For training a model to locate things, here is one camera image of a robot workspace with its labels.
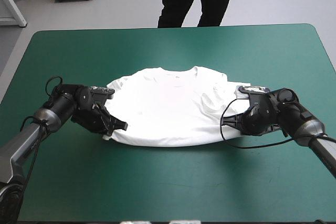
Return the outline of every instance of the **folded t-shirt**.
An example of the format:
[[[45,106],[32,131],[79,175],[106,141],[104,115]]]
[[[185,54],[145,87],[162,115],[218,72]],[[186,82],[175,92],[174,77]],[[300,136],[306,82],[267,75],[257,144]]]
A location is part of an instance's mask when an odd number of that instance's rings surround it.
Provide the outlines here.
[[[242,85],[249,83],[229,82],[224,73],[204,67],[181,72],[148,68],[114,80],[107,87],[115,89],[115,94],[105,106],[111,115],[126,121],[128,128],[103,138],[160,147],[221,141],[220,116],[236,99],[236,87]],[[248,100],[237,100],[225,116],[248,107]],[[229,126],[223,127],[223,133],[225,139],[241,136]]]

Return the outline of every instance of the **green tabletop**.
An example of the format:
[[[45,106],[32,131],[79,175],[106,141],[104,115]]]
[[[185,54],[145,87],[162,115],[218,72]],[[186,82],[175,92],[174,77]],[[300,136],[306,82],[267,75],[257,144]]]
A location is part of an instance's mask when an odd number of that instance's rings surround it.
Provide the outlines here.
[[[230,81],[292,88],[336,136],[336,74],[315,29],[299,24],[38,32],[0,106],[0,144],[47,100],[44,85],[53,75],[105,86],[144,68],[193,66]],[[282,140],[276,132],[232,142]],[[336,181],[295,142],[258,150],[224,142],[137,147],[67,122],[41,145],[20,213],[20,220],[41,221],[173,219],[336,220]]]

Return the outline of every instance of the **floor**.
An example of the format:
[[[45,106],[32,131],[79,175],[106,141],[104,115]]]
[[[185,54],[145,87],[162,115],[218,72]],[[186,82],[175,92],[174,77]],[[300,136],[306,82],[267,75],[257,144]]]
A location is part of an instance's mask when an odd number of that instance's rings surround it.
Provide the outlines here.
[[[26,28],[0,26],[0,101],[32,35],[40,30],[156,27],[161,0],[15,0]],[[201,15],[195,0],[183,26],[196,26]],[[336,68],[335,0],[231,0],[223,26],[310,23]]]

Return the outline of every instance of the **wire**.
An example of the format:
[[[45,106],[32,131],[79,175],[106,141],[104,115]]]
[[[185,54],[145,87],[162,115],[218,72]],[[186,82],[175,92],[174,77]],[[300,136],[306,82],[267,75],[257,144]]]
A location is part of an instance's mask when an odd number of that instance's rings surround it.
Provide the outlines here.
[[[26,181],[25,181],[25,184],[23,185],[23,188],[22,188],[22,192],[21,192],[21,195],[20,195],[20,199],[18,201],[18,204],[16,206],[16,209],[14,211],[14,214],[13,214],[13,223],[16,222],[17,218],[18,218],[18,215],[19,215],[19,210],[20,210],[20,207],[22,205],[22,202],[23,202],[23,195],[25,193],[25,190],[27,188],[27,185],[28,185],[28,182],[29,182],[29,179],[30,179],[30,176],[31,176],[31,173],[33,171],[33,167],[34,167],[34,164],[35,164],[35,161],[36,161],[36,157],[37,157],[37,153],[38,153],[38,149],[40,147],[40,144],[42,142],[42,136],[43,136],[43,129],[45,129],[46,131],[48,131],[47,129],[47,121],[46,120],[39,120],[37,119],[36,117],[34,116],[28,116],[26,117],[24,120],[23,120],[23,123],[20,127],[20,132],[23,130],[25,124],[26,124],[26,121],[28,119],[33,119],[33,123],[37,123],[40,125],[39,127],[39,130],[38,130],[38,136],[37,136],[37,141],[35,142],[35,152],[34,152],[34,156],[33,156],[33,159],[31,161],[31,164],[30,164],[30,168],[29,168],[29,171],[28,171],[28,174],[27,174],[27,177],[26,177]]]
[[[46,94],[47,94],[49,97],[51,97],[51,94],[48,93],[48,85],[49,85],[49,82],[51,82],[52,80],[55,80],[55,79],[57,79],[57,78],[60,80],[60,81],[59,81],[59,84],[56,86],[56,87],[58,87],[59,85],[61,85],[61,84],[63,83],[63,78],[62,78],[61,76],[53,76],[53,77],[51,77],[51,78],[47,81],[47,83],[46,83],[45,91],[46,91]]]
[[[335,140],[335,139],[333,139],[333,138],[331,138],[331,137],[328,137],[328,136],[318,136],[317,138],[320,138],[320,139],[323,139],[323,140],[327,140],[327,141],[336,143],[336,140]]]
[[[237,101],[237,100],[244,100],[244,99],[238,99],[238,98],[237,98],[237,99],[235,99],[235,100],[232,100],[232,101],[228,104],[228,106],[226,107],[226,109],[224,110],[222,116],[220,117],[220,120],[221,120],[221,121],[220,121],[220,124],[219,124],[220,135],[222,136],[222,138],[223,138],[223,140],[225,141],[225,143],[226,143],[227,145],[231,146],[231,147],[234,147],[234,148],[237,148],[237,149],[244,149],[244,150],[246,150],[246,149],[265,148],[265,147],[271,147],[271,146],[276,146],[276,145],[280,145],[280,144],[286,144],[286,143],[288,143],[288,142],[290,142],[290,141],[293,141],[293,140],[296,140],[296,139],[299,139],[299,138],[303,138],[303,137],[310,137],[310,138],[311,138],[310,142],[311,142],[312,140],[316,140],[316,139],[320,138],[320,139],[324,139],[324,140],[327,140],[327,141],[336,143],[336,140],[335,140],[335,139],[333,139],[333,138],[331,138],[331,137],[328,137],[328,136],[323,136],[322,134],[320,134],[320,135],[316,135],[316,136],[315,136],[315,135],[311,135],[311,134],[304,134],[304,135],[299,135],[299,136],[297,136],[297,137],[295,137],[295,138],[286,139],[286,140],[281,141],[281,142],[271,143],[271,144],[265,144],[265,145],[256,145],[256,146],[238,146],[238,145],[231,144],[231,143],[228,142],[228,140],[225,139],[225,137],[224,137],[224,135],[223,135],[223,130],[222,130],[222,120],[223,120],[223,117],[224,117],[225,112],[228,110],[228,108],[230,107],[230,105],[231,105],[233,102]]]

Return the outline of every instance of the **white furniture leg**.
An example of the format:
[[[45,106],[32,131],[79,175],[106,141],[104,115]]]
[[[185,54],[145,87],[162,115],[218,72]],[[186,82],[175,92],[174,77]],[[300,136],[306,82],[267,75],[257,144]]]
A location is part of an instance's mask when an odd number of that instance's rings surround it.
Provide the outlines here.
[[[19,25],[20,27],[26,27],[27,21],[22,16],[20,10],[17,8],[13,0],[2,0],[12,17],[0,17],[0,25]]]

